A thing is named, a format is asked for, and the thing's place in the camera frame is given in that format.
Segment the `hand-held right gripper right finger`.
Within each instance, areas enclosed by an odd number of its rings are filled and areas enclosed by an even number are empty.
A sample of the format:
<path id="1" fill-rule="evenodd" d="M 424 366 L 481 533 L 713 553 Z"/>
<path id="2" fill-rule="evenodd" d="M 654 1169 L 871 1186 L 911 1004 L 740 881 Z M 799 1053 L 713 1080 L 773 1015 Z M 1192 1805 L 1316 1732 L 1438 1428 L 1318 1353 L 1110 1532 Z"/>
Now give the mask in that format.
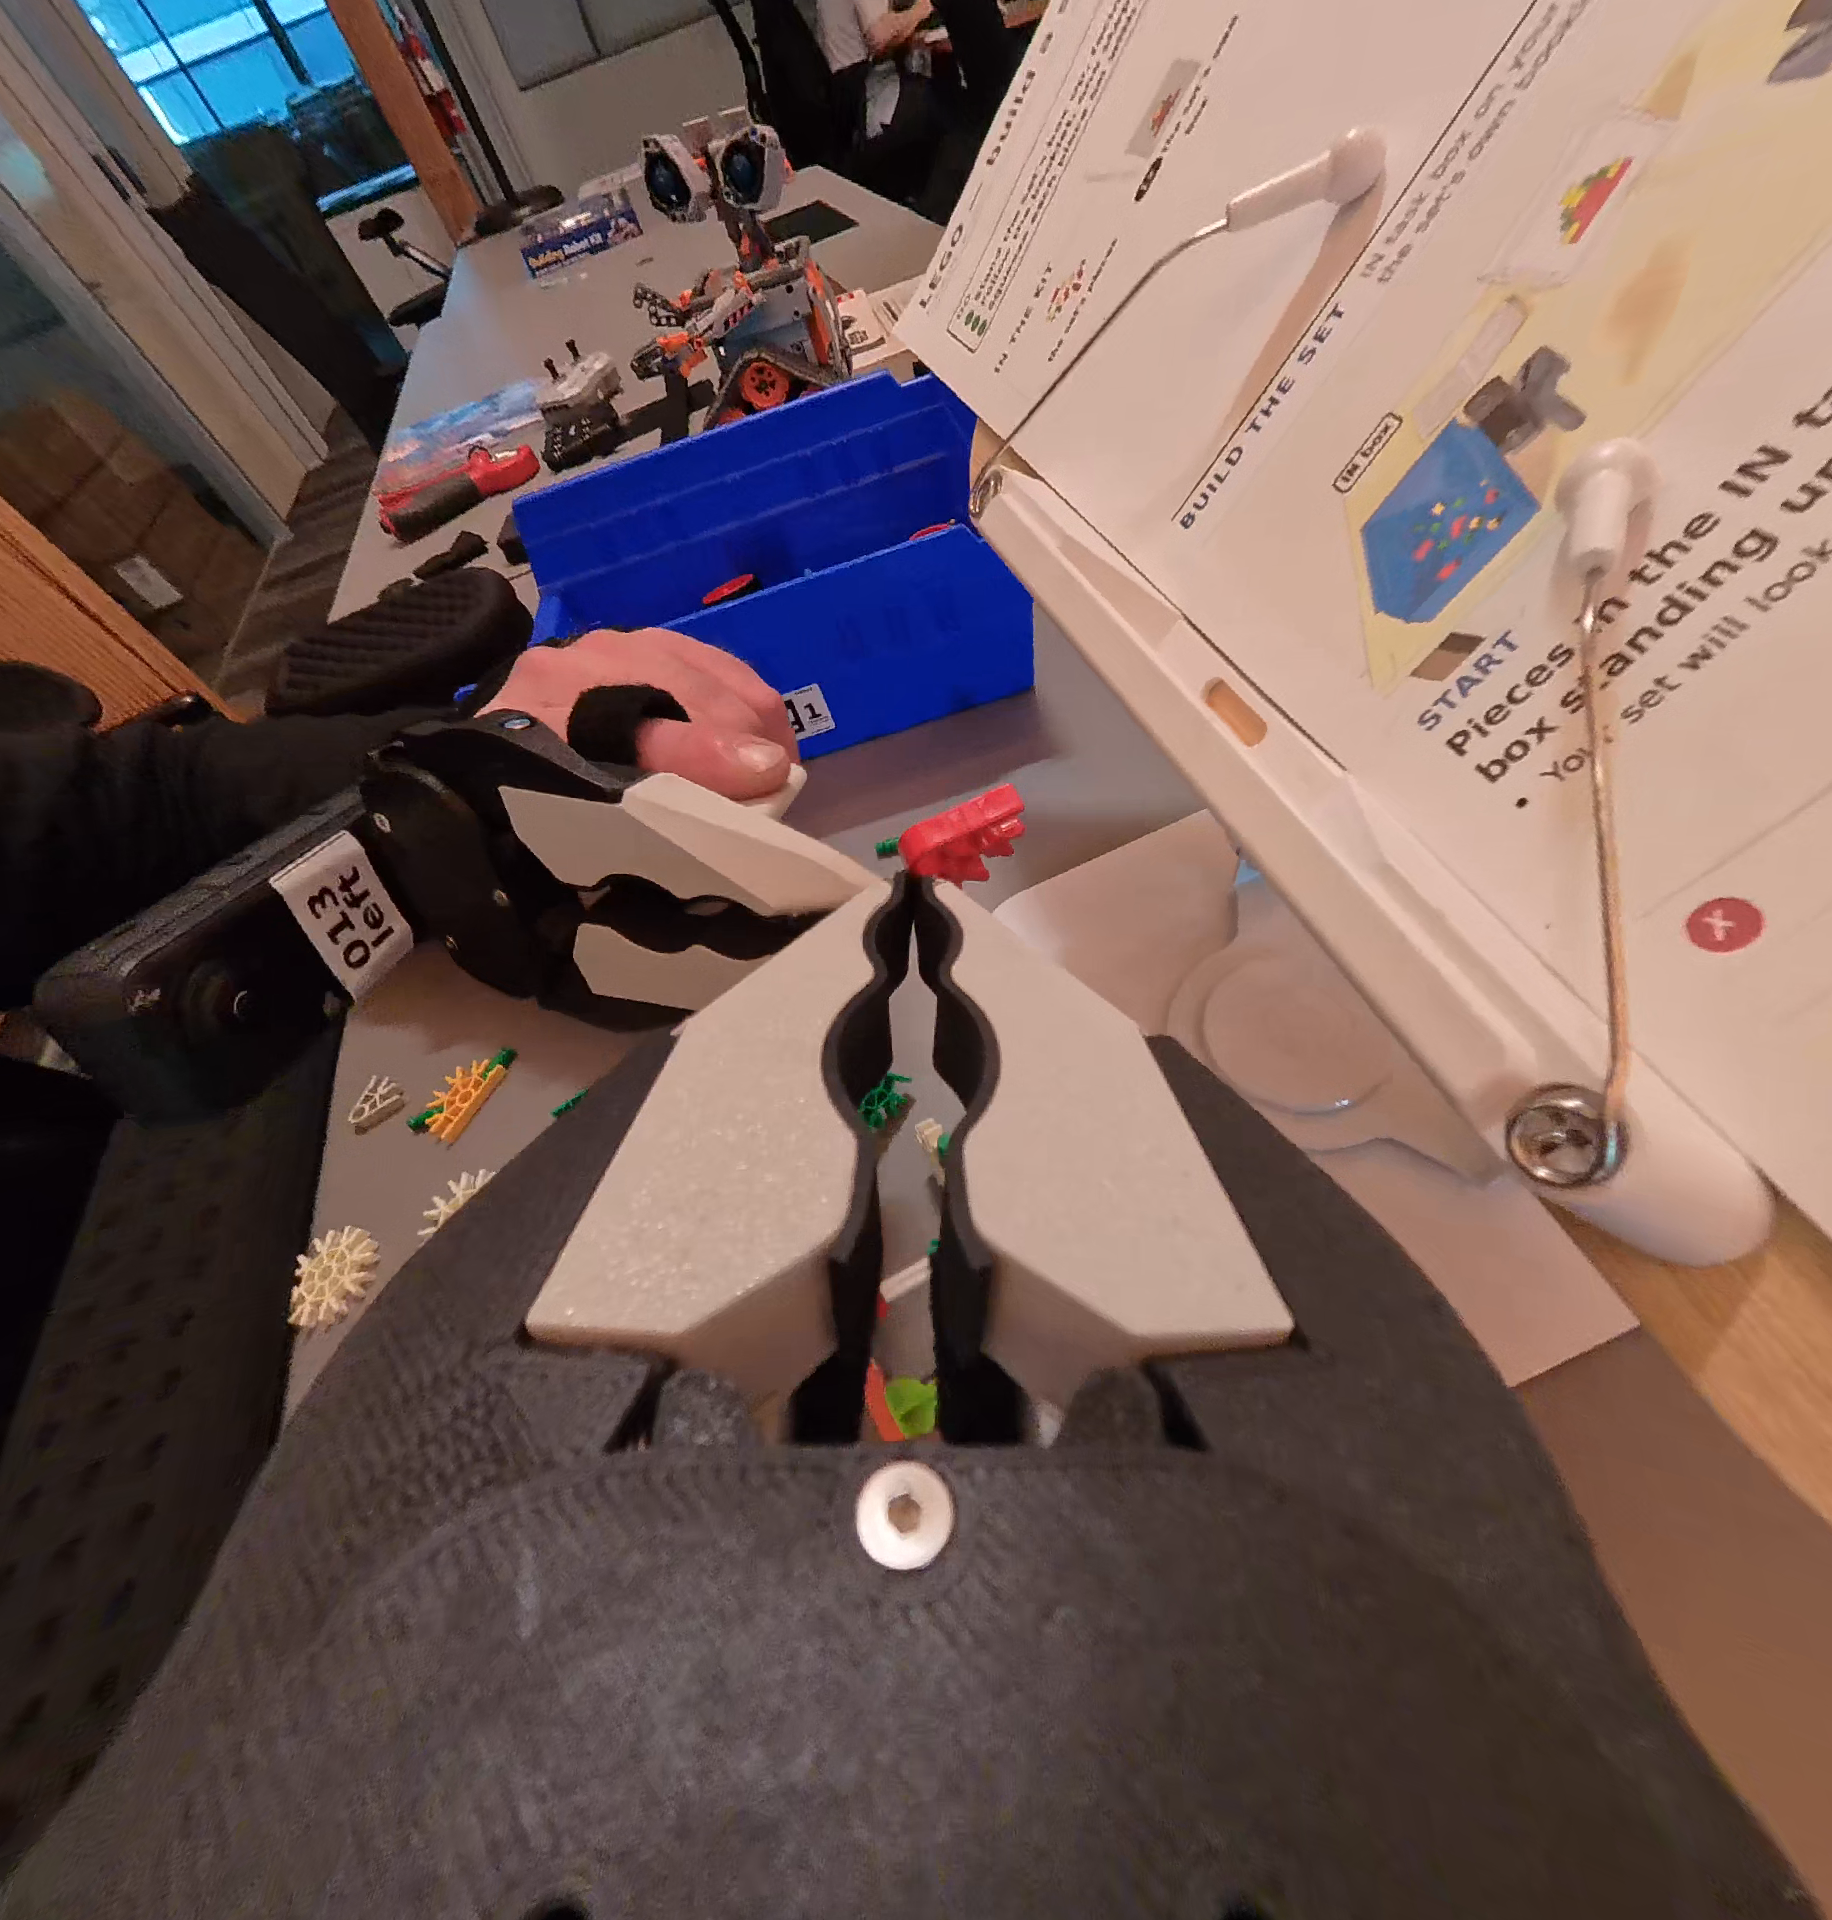
<path id="1" fill-rule="evenodd" d="M 1288 1339 L 1152 1046 L 954 881 L 911 890 L 954 1093 L 931 1250 L 946 1440 L 1020 1440 L 1079 1378 Z"/>

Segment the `person's left forearm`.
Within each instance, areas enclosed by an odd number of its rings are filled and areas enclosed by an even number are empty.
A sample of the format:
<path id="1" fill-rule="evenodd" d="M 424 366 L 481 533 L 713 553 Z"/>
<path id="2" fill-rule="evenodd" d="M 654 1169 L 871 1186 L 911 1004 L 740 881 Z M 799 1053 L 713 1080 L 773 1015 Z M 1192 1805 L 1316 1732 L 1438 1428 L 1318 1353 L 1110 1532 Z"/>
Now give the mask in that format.
<path id="1" fill-rule="evenodd" d="M 0 1015 L 20 1015 L 31 983 L 94 929 L 342 799 L 402 721 L 481 700 L 488 688 L 377 716 L 0 736 Z"/>

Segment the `clear acrylic bracket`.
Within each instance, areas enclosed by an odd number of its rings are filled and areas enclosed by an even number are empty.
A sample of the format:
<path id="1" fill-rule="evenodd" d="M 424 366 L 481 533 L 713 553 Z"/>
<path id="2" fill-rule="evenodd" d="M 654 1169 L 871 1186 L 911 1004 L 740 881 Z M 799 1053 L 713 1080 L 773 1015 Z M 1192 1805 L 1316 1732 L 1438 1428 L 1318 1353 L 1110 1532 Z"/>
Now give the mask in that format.
<path id="1" fill-rule="evenodd" d="M 1474 1186 L 1507 1169 L 1268 879 L 1233 881 L 1233 942 L 1176 983 L 1168 1046 L 1305 1153 L 1407 1146 Z"/>

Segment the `yellow connector green rod assembly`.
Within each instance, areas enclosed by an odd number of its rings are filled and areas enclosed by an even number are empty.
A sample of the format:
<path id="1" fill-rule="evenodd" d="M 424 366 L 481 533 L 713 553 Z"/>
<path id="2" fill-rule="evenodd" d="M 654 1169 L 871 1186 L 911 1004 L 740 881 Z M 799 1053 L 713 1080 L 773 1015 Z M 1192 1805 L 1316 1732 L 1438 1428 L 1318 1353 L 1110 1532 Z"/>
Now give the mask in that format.
<path id="1" fill-rule="evenodd" d="M 512 1080 L 512 1071 L 516 1053 L 448 1071 L 448 1080 L 432 1093 L 432 1105 L 402 1113 L 402 1133 L 454 1146 L 481 1126 L 481 1105 Z"/>

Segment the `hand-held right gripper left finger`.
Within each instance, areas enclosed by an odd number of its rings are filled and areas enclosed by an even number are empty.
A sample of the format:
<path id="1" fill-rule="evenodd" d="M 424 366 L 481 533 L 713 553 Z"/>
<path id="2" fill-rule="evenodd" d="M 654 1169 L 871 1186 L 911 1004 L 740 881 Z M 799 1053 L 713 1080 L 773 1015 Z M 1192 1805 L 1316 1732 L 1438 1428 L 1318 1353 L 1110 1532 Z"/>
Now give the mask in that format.
<path id="1" fill-rule="evenodd" d="M 887 1283 L 873 1133 L 913 881 L 858 881 L 695 1015 L 595 1169 L 524 1339 L 662 1353 L 858 1440 Z"/>

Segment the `white document stand board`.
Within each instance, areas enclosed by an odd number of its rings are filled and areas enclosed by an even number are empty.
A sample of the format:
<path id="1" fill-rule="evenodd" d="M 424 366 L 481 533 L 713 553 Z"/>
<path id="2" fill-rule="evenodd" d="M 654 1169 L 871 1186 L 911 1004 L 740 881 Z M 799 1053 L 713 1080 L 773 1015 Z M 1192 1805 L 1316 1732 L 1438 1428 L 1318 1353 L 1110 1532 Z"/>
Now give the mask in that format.
<path id="1" fill-rule="evenodd" d="M 1626 1080 L 1626 1166 L 1598 1186 L 1528 1181 L 1507 1113 L 1593 1080 L 1598 1019 L 1029 465 L 990 465 L 978 533 L 1395 1027 L 1403 1093 L 1373 1093 L 1395 1141 L 1464 1181 L 1524 1181 L 1676 1266 L 1766 1246 L 1766 1181 L 1660 1071 Z"/>

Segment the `blue printed box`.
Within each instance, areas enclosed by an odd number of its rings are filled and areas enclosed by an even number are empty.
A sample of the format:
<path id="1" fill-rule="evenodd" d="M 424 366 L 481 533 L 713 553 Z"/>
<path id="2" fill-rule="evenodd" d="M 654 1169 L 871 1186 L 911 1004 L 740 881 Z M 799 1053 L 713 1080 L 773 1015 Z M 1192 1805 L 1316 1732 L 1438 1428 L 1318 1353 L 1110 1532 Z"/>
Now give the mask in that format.
<path id="1" fill-rule="evenodd" d="M 589 190 L 589 200 L 531 204 L 516 226 L 516 265 L 524 279 L 567 279 L 576 265 L 611 255 L 629 241 L 647 241 L 634 200 Z"/>

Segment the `colourful picture booklet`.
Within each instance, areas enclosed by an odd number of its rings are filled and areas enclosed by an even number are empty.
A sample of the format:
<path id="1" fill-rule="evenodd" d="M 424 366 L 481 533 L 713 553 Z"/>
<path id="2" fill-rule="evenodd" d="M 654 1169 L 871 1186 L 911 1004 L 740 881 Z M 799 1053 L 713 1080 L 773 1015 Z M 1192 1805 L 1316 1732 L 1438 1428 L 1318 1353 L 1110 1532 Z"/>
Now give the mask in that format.
<path id="1" fill-rule="evenodd" d="M 448 472 L 462 472 L 473 454 L 495 454 L 512 435 L 524 435 L 541 423 L 541 386 L 502 386 L 488 395 L 462 395 L 448 418 L 396 418 L 377 465 L 377 496 L 424 496 Z"/>

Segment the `person's left hand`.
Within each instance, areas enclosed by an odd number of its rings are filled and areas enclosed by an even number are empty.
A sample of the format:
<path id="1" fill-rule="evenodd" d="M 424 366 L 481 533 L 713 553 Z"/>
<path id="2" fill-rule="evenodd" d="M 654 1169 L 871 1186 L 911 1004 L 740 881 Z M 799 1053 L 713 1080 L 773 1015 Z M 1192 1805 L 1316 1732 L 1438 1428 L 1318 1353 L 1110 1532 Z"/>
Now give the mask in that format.
<path id="1" fill-rule="evenodd" d="M 780 799 L 799 770 L 780 695 L 674 630 L 524 642 L 502 688 L 481 688 L 481 710 L 516 710 L 589 765 L 674 770 L 733 807 Z"/>

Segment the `red corner connector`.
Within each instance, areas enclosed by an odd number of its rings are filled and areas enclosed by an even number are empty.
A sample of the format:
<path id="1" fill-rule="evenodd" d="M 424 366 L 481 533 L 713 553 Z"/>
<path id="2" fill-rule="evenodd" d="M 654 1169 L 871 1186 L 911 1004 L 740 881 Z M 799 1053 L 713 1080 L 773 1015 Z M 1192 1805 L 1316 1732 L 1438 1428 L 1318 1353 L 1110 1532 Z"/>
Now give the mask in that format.
<path id="1" fill-rule="evenodd" d="M 978 881 L 1029 834 L 1029 799 L 1008 783 L 898 825 L 898 866 L 939 881 Z"/>

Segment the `blue plastic bin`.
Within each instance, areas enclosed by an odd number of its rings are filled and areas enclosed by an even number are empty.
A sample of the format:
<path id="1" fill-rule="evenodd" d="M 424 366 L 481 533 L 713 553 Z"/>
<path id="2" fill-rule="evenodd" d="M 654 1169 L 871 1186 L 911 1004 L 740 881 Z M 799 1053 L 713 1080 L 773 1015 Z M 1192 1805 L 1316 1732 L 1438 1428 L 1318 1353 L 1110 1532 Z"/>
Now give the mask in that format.
<path id="1" fill-rule="evenodd" d="M 531 642 L 683 630 L 745 659 L 807 754 L 1036 688 L 1036 595 L 969 525 L 969 410 L 858 377 L 516 496 Z"/>

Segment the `red black handheld tool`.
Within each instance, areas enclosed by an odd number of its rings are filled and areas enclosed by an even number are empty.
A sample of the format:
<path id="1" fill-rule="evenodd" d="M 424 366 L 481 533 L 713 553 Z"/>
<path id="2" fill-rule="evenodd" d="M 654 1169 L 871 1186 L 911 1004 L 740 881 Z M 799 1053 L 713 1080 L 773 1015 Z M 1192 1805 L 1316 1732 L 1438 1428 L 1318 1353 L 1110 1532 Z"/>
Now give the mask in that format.
<path id="1" fill-rule="evenodd" d="M 434 472 L 432 489 L 377 496 L 377 525 L 378 525 L 392 544 L 424 544 L 424 533 L 473 515 L 473 508 L 495 498 L 495 496 L 516 496 L 516 489 L 531 489 L 531 479 L 541 479 L 541 454 L 531 454 L 531 443 L 512 443 L 512 454 L 481 443 L 462 472 Z"/>

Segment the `orange grey toy robot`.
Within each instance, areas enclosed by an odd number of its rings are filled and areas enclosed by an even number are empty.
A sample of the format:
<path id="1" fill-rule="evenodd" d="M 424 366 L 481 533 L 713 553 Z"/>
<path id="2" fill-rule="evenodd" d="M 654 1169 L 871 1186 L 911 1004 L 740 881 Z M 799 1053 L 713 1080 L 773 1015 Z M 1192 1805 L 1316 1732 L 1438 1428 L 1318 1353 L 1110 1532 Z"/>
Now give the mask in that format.
<path id="1" fill-rule="evenodd" d="M 733 265 L 702 269 L 683 296 L 634 287 L 634 314 L 654 315 L 654 340 L 629 358 L 634 386 L 662 377 L 683 395 L 695 366 L 713 366 L 706 431 L 850 386 L 850 340 L 809 241 L 762 230 L 799 177 L 773 126 L 706 144 L 647 135 L 634 177 L 654 218 L 713 218 L 733 241 Z"/>

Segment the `black office chair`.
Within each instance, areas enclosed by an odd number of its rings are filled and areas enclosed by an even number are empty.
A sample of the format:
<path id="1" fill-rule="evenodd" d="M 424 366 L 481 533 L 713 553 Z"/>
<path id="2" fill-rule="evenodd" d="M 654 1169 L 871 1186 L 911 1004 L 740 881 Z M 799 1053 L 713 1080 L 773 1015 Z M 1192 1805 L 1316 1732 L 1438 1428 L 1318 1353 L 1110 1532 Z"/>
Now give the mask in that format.
<path id="1" fill-rule="evenodd" d="M 378 454 L 402 349 L 322 218 L 305 144 L 274 119 L 186 144 L 157 230 L 229 296 Z"/>

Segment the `black perforated chair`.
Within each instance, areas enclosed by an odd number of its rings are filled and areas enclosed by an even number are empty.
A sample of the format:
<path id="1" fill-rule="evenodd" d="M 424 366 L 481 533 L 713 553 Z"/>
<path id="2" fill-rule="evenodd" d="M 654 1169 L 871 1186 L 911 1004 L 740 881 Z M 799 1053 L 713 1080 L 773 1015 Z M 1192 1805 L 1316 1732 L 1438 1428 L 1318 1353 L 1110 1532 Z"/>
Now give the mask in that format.
<path id="1" fill-rule="evenodd" d="M 342 1036 L 229 1113 L 84 1093 L 0 1186 L 0 1882 L 84 1788 L 279 1434 Z"/>

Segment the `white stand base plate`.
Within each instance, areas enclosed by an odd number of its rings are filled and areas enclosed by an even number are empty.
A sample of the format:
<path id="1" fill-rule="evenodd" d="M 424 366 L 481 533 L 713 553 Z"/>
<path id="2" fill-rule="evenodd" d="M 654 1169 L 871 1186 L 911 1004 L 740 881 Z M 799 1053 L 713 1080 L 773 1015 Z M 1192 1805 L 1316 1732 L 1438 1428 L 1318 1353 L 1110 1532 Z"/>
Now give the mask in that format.
<path id="1" fill-rule="evenodd" d="M 1066 879 L 1008 890 L 997 913 L 1095 987 L 1143 1036 L 1168 1036 L 1176 983 L 1233 942 L 1233 881 L 1256 866 L 1213 813 L 1114 842 Z M 1507 1385 L 1543 1378 L 1629 1327 L 1629 1306 L 1515 1181 L 1454 1181 L 1407 1146 L 1316 1153 L 1454 1306 Z"/>

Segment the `small grey control unit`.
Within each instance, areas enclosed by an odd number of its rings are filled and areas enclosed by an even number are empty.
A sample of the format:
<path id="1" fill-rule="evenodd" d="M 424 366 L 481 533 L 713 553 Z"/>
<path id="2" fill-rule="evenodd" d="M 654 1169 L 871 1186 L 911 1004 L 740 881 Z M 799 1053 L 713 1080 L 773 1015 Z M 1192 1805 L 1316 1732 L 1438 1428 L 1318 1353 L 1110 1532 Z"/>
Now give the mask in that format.
<path id="1" fill-rule="evenodd" d="M 567 366 L 541 358 L 541 465 L 551 472 L 581 472 L 601 465 L 617 443 L 617 366 L 601 349 L 567 340 Z"/>

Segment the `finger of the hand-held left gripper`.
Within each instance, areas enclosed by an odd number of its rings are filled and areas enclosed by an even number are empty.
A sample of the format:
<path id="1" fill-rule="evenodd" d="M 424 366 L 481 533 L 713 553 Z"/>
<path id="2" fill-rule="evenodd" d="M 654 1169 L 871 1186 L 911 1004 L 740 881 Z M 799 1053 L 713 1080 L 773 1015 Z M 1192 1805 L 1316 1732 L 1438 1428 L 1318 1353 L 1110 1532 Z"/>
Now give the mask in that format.
<path id="1" fill-rule="evenodd" d="M 809 913 L 581 913 L 576 975 L 601 1004 L 702 1015 L 762 975 Z"/>
<path id="2" fill-rule="evenodd" d="M 850 851 L 829 851 L 822 834 L 674 770 L 647 770 L 611 807 L 502 792 L 502 813 L 516 842 L 576 890 L 647 879 L 672 899 L 740 899 L 757 913 L 829 913 L 873 890 L 873 866 L 858 866 Z"/>

